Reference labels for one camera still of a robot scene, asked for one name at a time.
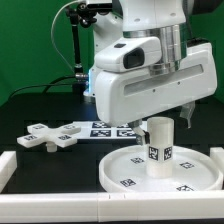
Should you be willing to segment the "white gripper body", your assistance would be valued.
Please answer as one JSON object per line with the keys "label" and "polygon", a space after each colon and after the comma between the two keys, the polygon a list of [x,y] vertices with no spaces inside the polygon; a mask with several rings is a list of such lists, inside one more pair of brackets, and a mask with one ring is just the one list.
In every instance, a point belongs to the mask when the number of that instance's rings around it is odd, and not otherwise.
{"label": "white gripper body", "polygon": [[96,109],[101,121],[117,127],[207,97],[216,88],[212,46],[203,43],[188,48],[180,69],[166,75],[152,75],[147,68],[100,72]]}

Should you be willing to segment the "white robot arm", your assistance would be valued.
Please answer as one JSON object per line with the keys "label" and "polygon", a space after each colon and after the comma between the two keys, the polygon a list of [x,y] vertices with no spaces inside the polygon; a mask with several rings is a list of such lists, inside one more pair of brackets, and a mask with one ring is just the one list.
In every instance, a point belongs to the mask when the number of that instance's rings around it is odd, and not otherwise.
{"label": "white robot arm", "polygon": [[151,134],[141,121],[180,106],[189,120],[195,101],[214,94],[211,43],[187,39],[191,15],[215,11],[224,0],[87,0],[96,20],[89,91],[101,121],[125,123],[141,145]]}

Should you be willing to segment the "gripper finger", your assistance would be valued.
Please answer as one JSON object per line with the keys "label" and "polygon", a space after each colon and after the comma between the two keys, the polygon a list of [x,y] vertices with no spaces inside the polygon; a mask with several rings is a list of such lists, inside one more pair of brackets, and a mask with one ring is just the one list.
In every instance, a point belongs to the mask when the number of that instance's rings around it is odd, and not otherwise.
{"label": "gripper finger", "polygon": [[182,106],[180,117],[186,121],[187,128],[191,127],[191,118],[195,110],[195,102],[189,102]]}
{"label": "gripper finger", "polygon": [[146,145],[148,143],[148,133],[141,128],[141,121],[133,121],[129,123],[129,127],[133,130],[136,135],[136,142],[139,145]]}

